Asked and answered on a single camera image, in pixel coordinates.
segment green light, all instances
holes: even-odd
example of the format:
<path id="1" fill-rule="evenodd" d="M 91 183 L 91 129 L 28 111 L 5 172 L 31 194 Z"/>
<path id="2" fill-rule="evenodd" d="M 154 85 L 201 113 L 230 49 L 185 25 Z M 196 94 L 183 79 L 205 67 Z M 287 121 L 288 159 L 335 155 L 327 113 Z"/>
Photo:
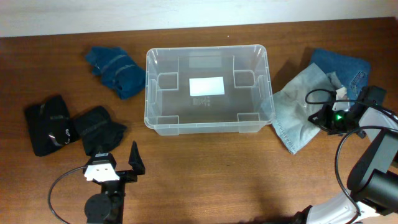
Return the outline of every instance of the green light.
<path id="1" fill-rule="evenodd" d="M 340 120 L 341 118 L 343 118 L 341 115 L 336 115 L 336 120 Z"/>

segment wooden surface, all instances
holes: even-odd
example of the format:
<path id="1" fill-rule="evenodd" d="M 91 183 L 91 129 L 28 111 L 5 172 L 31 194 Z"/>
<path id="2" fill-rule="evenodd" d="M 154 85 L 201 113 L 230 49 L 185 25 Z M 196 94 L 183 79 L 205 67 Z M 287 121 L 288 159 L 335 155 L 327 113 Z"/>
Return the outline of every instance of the wooden surface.
<path id="1" fill-rule="evenodd" d="M 318 134 L 289 154 L 272 126 L 258 133 L 159 136 L 144 124 L 144 91 L 120 100 L 90 73 L 90 47 L 120 46 L 145 67 L 153 47 L 261 44 L 267 48 L 273 92 L 310 60 L 314 48 L 371 63 L 370 84 L 387 90 L 384 106 L 398 111 L 398 26 L 393 18 L 298 22 L 200 29 L 108 32 L 0 39 L 0 222 L 58 223 L 47 191 L 62 173 L 89 159 L 81 141 L 45 157 L 32 152 L 22 109 L 59 93 L 72 116 L 97 105 L 128 126 L 112 153 L 128 169 L 136 140 L 147 173 L 126 186 L 125 223 L 236 223 L 289 217 L 340 193 L 333 159 L 338 136 Z M 368 140 L 349 139 L 341 155 L 346 179 Z M 86 200 L 100 192 L 81 172 L 62 180 L 53 206 L 71 223 L 86 221 Z M 398 216 L 365 223 L 397 223 Z"/>

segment wire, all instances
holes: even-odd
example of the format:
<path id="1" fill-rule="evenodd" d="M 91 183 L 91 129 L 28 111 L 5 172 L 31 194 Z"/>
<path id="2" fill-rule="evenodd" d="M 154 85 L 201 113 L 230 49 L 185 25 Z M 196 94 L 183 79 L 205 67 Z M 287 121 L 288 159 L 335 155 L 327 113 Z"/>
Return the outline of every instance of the wire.
<path id="1" fill-rule="evenodd" d="M 51 187 L 50 187 L 49 196 L 47 197 L 47 203 L 49 204 L 50 210 L 51 210 L 51 212 L 55 215 L 55 217 L 58 218 L 58 220 L 60 220 L 60 221 L 63 222 L 64 224 L 70 224 L 70 223 L 68 223 L 67 221 L 65 221 L 63 218 L 61 218 L 61 217 L 55 212 L 54 208 L 53 208 L 52 205 L 51 205 L 51 192 L 52 192 L 53 188 L 55 187 L 55 184 L 58 183 L 58 181 L 60 181 L 60 180 L 63 179 L 64 177 L 68 176 L 69 174 L 72 174 L 72 173 L 74 173 L 74 172 L 76 172 L 76 171 L 78 171 L 78 170 L 85 169 L 85 168 L 87 168 L 87 166 L 77 167 L 77 168 L 74 168 L 74 169 L 72 169 L 72 170 L 70 170 L 70 171 L 68 171 L 68 172 L 66 172 L 66 173 L 64 173 L 64 174 L 62 174 L 60 177 L 58 177 L 58 178 L 54 181 L 54 183 L 53 183 L 53 184 L 51 185 Z"/>
<path id="2" fill-rule="evenodd" d="M 343 193 L 346 195 L 346 197 L 348 198 L 348 200 L 355 206 L 356 208 L 356 213 L 355 216 L 347 223 L 347 224 L 351 224 L 353 223 L 360 215 L 361 215 L 361 209 L 359 208 L 359 206 L 357 205 L 357 203 L 354 201 L 354 199 L 349 195 L 347 189 L 344 187 L 339 172 L 338 172 L 338 158 L 340 156 L 340 151 L 341 148 L 343 147 L 344 142 L 348 139 L 348 137 L 350 137 L 352 134 L 361 131 L 361 130 L 365 130 L 365 129 L 379 129 L 379 130 L 385 130 L 388 129 L 390 131 L 395 131 L 398 132 L 397 129 L 393 129 L 393 128 L 387 128 L 387 127 L 383 127 L 383 126 L 362 126 L 362 127 L 358 127 L 350 132 L 348 132 L 340 141 L 338 147 L 337 147 L 337 151 L 336 151 L 336 157 L 335 157 L 335 174 L 336 174 L 336 178 L 337 178 L 337 182 L 338 185 L 340 186 L 341 190 L 343 191 Z"/>
<path id="3" fill-rule="evenodd" d="M 315 90 L 311 90 L 309 91 L 306 95 L 305 95 L 305 102 L 310 104 L 310 105 L 324 105 L 324 104 L 329 104 L 329 103 L 359 103 L 361 105 L 373 108 L 377 111 L 382 112 L 384 115 L 386 115 L 388 118 L 390 118 L 391 120 L 393 120 L 393 122 L 398 124 L 398 120 L 395 117 L 395 113 L 389 109 L 386 109 L 382 106 L 379 105 L 371 105 L 369 103 L 365 103 L 362 101 L 358 101 L 358 100 L 330 100 L 330 101 L 322 101 L 322 102 L 310 102 L 308 101 L 308 96 L 316 91 L 325 91 L 327 93 L 329 93 L 330 95 L 336 95 L 336 91 L 330 91 L 330 90 L 326 90 L 326 89 L 315 89 Z"/>

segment plastic container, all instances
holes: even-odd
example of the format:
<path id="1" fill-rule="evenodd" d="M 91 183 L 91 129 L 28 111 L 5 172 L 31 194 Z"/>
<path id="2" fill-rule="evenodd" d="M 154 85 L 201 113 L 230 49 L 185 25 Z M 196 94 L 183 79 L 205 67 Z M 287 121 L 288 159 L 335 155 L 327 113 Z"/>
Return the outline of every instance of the plastic container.
<path id="1" fill-rule="evenodd" d="M 275 118 L 261 45 L 150 49 L 144 122 L 159 135 L 255 133 Z"/>

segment blue denim fabric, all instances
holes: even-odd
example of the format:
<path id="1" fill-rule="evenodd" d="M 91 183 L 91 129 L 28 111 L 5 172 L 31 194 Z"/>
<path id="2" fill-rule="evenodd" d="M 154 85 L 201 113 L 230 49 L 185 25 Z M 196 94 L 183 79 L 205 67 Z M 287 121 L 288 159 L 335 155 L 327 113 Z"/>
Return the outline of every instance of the blue denim fabric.
<path id="1" fill-rule="evenodd" d="M 145 88 L 145 71 L 121 48 L 93 47 L 86 61 L 94 66 L 93 74 L 101 75 L 101 83 L 125 100 Z"/>
<path id="2" fill-rule="evenodd" d="M 341 84 L 347 88 L 347 97 L 350 100 L 356 100 L 362 87 L 368 85 L 371 65 L 360 58 L 315 49 L 311 63 L 318 65 L 325 73 L 336 72 Z"/>
<path id="3" fill-rule="evenodd" d="M 320 130 L 308 121 L 308 117 L 319 111 L 322 105 L 308 105 L 305 102 L 305 95 L 316 88 L 334 90 L 329 78 L 313 63 L 273 96 L 276 117 L 272 126 L 292 154 L 308 144 Z M 319 102 L 329 97 L 328 93 L 318 92 L 309 95 L 308 100 Z"/>

